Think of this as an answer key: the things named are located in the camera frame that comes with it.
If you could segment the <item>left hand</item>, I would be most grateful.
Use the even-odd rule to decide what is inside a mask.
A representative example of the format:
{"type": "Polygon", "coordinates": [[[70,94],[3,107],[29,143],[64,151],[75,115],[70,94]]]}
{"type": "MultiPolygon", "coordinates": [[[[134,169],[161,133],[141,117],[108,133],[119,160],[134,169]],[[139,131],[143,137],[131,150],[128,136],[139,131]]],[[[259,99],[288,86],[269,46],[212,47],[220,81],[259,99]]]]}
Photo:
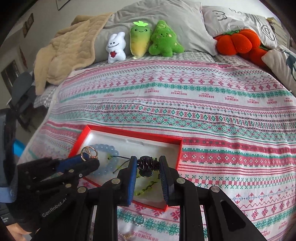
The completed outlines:
{"type": "Polygon", "coordinates": [[[25,241],[25,235],[30,235],[30,232],[23,230],[17,223],[6,226],[16,241],[25,241]]]}

